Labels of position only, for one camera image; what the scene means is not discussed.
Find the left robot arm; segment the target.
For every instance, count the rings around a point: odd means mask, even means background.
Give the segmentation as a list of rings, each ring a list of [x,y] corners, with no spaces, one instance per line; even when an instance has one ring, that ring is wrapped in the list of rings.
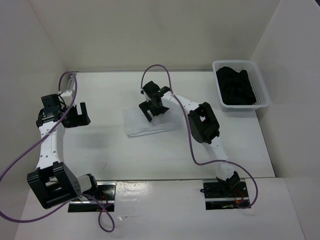
[[[64,162],[64,135],[66,129],[87,126],[91,120],[86,104],[75,104],[73,90],[50,94],[41,98],[36,126],[44,139],[35,171],[27,175],[27,182],[44,209],[72,201],[81,195],[88,200],[98,197],[100,188],[90,173],[75,176]]]

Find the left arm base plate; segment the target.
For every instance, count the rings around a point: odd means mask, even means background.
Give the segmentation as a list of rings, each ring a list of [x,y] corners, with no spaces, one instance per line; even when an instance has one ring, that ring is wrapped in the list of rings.
[[[102,204],[108,212],[114,212],[116,198],[115,181],[98,181],[97,192],[93,197]],[[72,200],[68,205],[68,213],[99,213],[102,208],[92,199],[81,196]]]

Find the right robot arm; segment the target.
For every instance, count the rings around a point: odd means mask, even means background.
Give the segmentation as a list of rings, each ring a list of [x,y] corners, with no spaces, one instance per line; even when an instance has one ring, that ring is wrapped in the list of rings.
[[[183,96],[171,93],[168,86],[160,88],[153,81],[140,90],[145,101],[138,106],[146,119],[151,122],[169,110],[175,110],[186,120],[189,142],[195,140],[202,144],[210,157],[210,163],[219,163],[216,169],[217,192],[225,197],[231,196],[240,182],[239,174],[227,163],[228,156],[220,141],[220,124],[208,102],[197,103]]]

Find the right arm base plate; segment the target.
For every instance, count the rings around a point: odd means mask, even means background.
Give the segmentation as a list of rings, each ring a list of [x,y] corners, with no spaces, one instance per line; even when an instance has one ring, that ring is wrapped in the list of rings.
[[[204,195],[205,209],[208,210],[232,210],[250,205],[247,185],[240,181],[230,192],[223,193],[221,184],[217,181],[204,181],[200,192]]]

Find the white skirt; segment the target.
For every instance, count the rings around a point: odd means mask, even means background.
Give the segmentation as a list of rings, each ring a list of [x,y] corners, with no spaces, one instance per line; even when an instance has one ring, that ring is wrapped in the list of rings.
[[[183,126],[182,116],[174,110],[153,117],[149,122],[143,112],[134,107],[123,109],[122,118],[124,131],[129,138],[168,132]]]

